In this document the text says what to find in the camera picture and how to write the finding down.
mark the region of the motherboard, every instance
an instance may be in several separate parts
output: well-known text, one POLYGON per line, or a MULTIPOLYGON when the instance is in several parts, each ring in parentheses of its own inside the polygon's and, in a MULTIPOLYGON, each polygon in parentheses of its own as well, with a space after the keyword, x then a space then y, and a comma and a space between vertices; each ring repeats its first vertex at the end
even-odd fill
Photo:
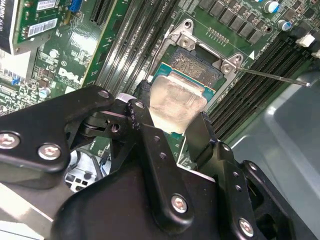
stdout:
MULTIPOLYGON (((201 111, 231 141, 320 58, 318 0, 0 1, 0 116, 98 85, 151 85, 150 112, 177 162, 201 111)), ((109 140, 89 147, 101 157, 109 140)))

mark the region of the black plastic arm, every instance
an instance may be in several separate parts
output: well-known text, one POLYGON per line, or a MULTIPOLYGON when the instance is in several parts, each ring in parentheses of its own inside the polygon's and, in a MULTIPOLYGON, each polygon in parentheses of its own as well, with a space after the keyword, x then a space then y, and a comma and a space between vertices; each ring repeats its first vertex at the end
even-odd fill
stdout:
POLYGON ((0 182, 37 189, 57 185, 84 118, 113 103, 111 94, 91 86, 1 117, 0 182))

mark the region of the pci slot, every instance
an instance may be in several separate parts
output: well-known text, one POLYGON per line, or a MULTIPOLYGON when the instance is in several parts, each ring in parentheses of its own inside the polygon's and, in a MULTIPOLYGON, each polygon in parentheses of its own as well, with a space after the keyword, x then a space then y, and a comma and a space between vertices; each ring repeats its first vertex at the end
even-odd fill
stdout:
POLYGON ((106 21, 110 3, 111 0, 96 0, 90 18, 91 22, 96 23, 98 26, 104 24, 106 21))

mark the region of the screw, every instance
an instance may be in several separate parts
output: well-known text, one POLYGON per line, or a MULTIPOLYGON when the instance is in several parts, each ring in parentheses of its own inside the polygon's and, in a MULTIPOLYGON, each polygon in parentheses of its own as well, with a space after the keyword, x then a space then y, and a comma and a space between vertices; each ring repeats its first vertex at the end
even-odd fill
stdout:
POLYGON ((137 105, 139 108, 144 109, 145 105, 141 101, 136 101, 135 105, 137 105))
POLYGON ((226 144, 223 143, 222 146, 225 150, 230 151, 230 148, 226 144))
POLYGON ((236 62, 240 62, 240 61, 241 61, 241 56, 236 56, 236 57, 235 57, 235 61, 236 61, 236 62))
POLYGON ((182 46, 183 46, 183 47, 186 47, 187 45, 188 45, 188 41, 187 41, 187 40, 183 40, 183 41, 182 41, 182 46))
POLYGON ((109 98, 109 93, 107 91, 101 90, 98 94, 105 99, 109 98))
POLYGON ((256 167, 252 162, 249 162, 249 166, 250 166, 253 170, 257 171, 257 167, 256 167))
POLYGON ((222 66, 221 70, 225 74, 228 74, 231 71, 231 68, 230 68, 229 64, 225 64, 224 66, 222 66))
POLYGON ((247 235, 248 237, 254 236, 254 229, 252 228, 251 224, 244 218, 240 218, 239 226, 245 235, 247 235))
POLYGON ((178 195, 173 195, 171 198, 171 204, 174 210, 181 214, 185 213, 188 209, 186 201, 178 195))
POLYGON ((38 155, 44 160, 56 160, 60 157, 61 151, 54 144, 44 144, 38 149, 38 155))
POLYGON ((20 143, 20 138, 10 132, 0 134, 0 149, 13 149, 20 143))

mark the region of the white label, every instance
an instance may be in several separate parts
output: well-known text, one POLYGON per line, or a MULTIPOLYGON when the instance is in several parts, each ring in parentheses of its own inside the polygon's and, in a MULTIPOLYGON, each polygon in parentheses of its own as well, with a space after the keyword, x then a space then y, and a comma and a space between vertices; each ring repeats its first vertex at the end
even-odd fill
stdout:
POLYGON ((56 0, 46 0, 46 1, 39 1, 36 7, 37 11, 51 9, 54 8, 56 5, 56 0))
POLYGON ((47 31, 49 29, 55 28, 57 25, 57 22, 58 22, 58 18, 55 18, 49 21, 45 21, 45 22, 30 26, 29 32, 28 32, 28 38, 33 35, 43 33, 44 31, 47 31))

